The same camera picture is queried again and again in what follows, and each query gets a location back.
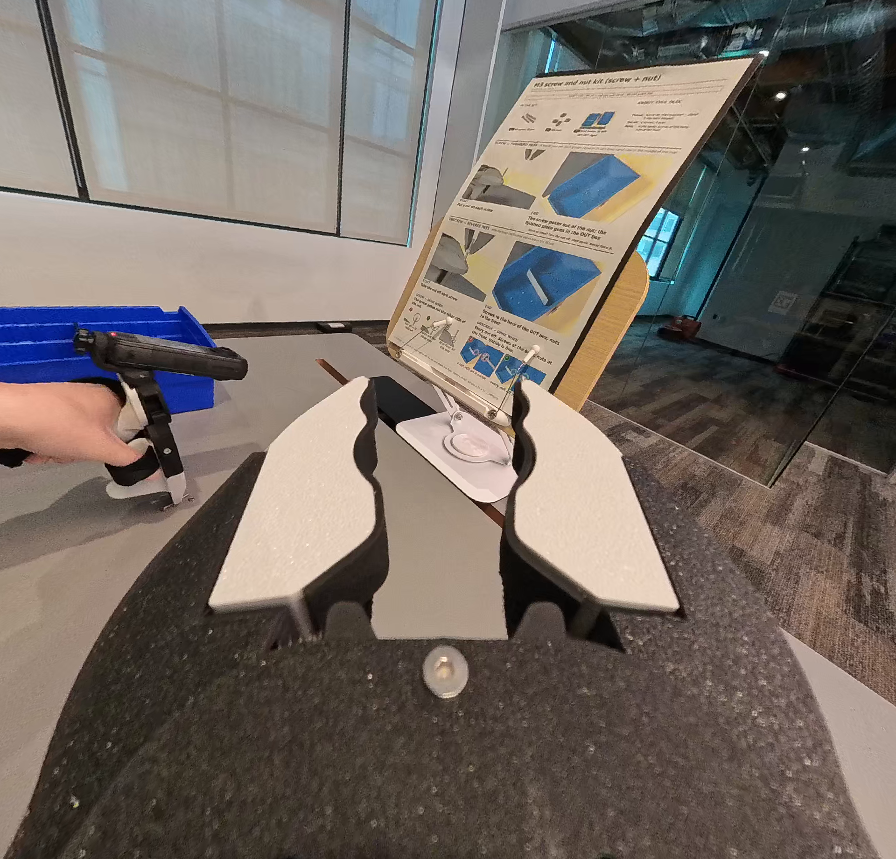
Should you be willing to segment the window with white blinds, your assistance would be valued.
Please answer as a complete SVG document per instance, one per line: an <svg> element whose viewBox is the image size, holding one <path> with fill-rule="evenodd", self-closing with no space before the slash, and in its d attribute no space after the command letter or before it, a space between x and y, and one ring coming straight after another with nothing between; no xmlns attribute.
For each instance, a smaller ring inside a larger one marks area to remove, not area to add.
<svg viewBox="0 0 896 859"><path fill-rule="evenodd" d="M441 0L1 0L2 189L407 244Z"/></svg>

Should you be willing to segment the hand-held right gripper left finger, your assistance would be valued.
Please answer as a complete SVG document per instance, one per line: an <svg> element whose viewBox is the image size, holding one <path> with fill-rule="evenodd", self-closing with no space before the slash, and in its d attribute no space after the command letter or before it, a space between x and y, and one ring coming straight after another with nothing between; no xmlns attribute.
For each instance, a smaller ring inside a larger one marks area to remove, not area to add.
<svg viewBox="0 0 896 859"><path fill-rule="evenodd" d="M389 570L378 423L375 384L357 377L276 437L211 590L214 613L285 609L303 637L342 602L372 615Z"/></svg>

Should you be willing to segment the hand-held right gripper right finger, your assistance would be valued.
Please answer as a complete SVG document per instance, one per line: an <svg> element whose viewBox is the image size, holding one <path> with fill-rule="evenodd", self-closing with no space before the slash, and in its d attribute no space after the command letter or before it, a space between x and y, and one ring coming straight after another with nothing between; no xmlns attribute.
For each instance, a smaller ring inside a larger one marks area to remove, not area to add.
<svg viewBox="0 0 896 859"><path fill-rule="evenodd" d="M616 639L612 611L680 615L681 601L621 452L529 381L513 390L504 515L504 617L546 615L576 639Z"/></svg>

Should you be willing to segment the blue plastic bin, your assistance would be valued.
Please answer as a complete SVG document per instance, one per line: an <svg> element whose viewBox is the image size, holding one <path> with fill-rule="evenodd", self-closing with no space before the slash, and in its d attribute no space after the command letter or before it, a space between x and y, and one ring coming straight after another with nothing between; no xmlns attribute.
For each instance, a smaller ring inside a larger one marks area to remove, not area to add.
<svg viewBox="0 0 896 859"><path fill-rule="evenodd" d="M77 328L133 333L213 348L214 340L180 307L43 306L1 309L1 380L4 383L64 383L106 377L89 356L73 347Z"/></svg>

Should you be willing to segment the glass partition wall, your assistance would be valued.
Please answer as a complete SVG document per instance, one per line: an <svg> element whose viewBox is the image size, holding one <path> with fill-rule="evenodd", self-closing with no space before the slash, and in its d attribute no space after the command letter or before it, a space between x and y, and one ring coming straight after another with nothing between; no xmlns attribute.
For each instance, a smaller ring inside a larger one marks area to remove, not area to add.
<svg viewBox="0 0 896 859"><path fill-rule="evenodd" d="M644 232L591 400L766 485L894 474L895 0L506 0L496 118L539 71L759 55Z"/></svg>

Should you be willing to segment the person's left hand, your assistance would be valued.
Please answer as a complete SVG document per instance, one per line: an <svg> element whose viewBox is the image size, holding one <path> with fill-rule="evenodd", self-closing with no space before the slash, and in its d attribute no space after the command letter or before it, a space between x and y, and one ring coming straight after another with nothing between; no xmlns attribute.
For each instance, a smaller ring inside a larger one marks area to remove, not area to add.
<svg viewBox="0 0 896 859"><path fill-rule="evenodd" d="M84 383L2 383L2 463L25 452L29 463L96 461L127 467L135 450L116 432L122 401L107 386Z"/></svg>

